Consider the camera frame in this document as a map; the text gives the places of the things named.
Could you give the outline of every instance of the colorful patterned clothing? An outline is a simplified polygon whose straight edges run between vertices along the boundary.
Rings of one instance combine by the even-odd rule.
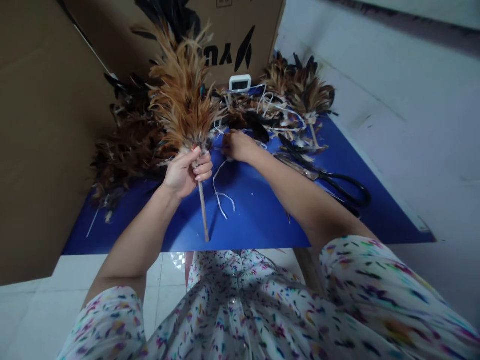
[[[480,359],[478,332],[386,246],[320,255],[325,297],[254,250],[195,253],[188,293],[146,339],[130,287],[94,298],[59,359]]]

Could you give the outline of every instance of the finger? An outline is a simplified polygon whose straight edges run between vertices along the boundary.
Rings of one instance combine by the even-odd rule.
[[[207,173],[198,175],[198,176],[195,178],[195,180],[197,180],[197,181],[205,181],[205,180],[208,180],[208,179],[210,179],[210,178],[212,177],[212,174],[213,174],[213,172],[210,170],[210,171],[207,172]]]
[[[225,135],[223,135],[223,145],[229,145],[230,142],[232,141],[232,134],[227,132]]]
[[[212,168],[214,167],[214,164],[210,161],[210,162],[207,162],[206,164],[204,165],[200,165],[198,166],[197,168],[195,168],[193,170],[193,173],[195,175],[201,175],[201,174],[206,174],[208,173],[210,170],[212,170]]]
[[[221,153],[222,153],[223,155],[225,155],[226,157],[229,157],[229,158],[232,157],[232,149],[230,149],[229,147],[224,147],[224,148],[221,150]]]
[[[188,168],[192,163],[197,160],[200,156],[200,148],[197,146],[194,148],[191,152],[178,156],[176,158],[176,163],[181,167],[181,168]]]
[[[212,156],[210,155],[209,152],[207,152],[205,155],[200,156],[200,158],[197,160],[196,163],[198,165],[203,165],[203,164],[209,163],[211,161],[212,161]]]

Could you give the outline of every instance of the blue table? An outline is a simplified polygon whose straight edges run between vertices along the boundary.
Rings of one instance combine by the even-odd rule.
[[[330,146],[316,157],[315,163],[331,173],[354,177],[363,183],[372,194],[372,203],[361,209],[362,221],[385,244],[416,244],[434,242],[429,231],[420,231],[392,198],[371,169],[362,160],[342,132],[331,119],[323,119],[319,144]],[[221,147],[222,137],[214,147]],[[280,141],[275,138],[268,144],[271,152],[278,151]],[[213,173],[225,160],[212,150]],[[71,232],[63,255],[107,254],[117,238],[135,218],[149,200],[148,191],[156,184],[151,181],[135,182],[130,192],[121,201],[111,218],[105,223],[106,211],[100,210],[91,232],[87,237],[96,208],[90,204],[90,194]],[[173,217],[165,235],[162,252],[186,252],[206,250],[277,249],[306,248],[310,243],[298,223],[291,223],[275,194],[262,176],[244,163],[226,163],[215,180],[219,193],[230,196],[236,205],[236,212],[230,200],[220,197],[226,220],[218,207],[212,179],[204,183],[204,195],[210,242],[205,242],[202,211],[198,190],[184,199]]]

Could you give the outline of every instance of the white tile floor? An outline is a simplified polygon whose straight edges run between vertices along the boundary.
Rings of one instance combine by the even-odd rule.
[[[260,250],[302,280],[292,249]],[[0,359],[57,357],[106,255],[62,256],[52,277],[0,286]],[[186,294],[185,253],[160,254],[147,274],[143,306],[150,337]]]

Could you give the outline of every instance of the person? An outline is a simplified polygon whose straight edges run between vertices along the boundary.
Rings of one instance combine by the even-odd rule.
[[[479,359],[477,330],[363,223],[249,136],[232,130],[223,142],[305,231],[324,296],[257,251],[196,252],[187,294],[146,339],[147,271],[182,199],[212,176],[197,148],[171,162],[115,243],[59,359]]]

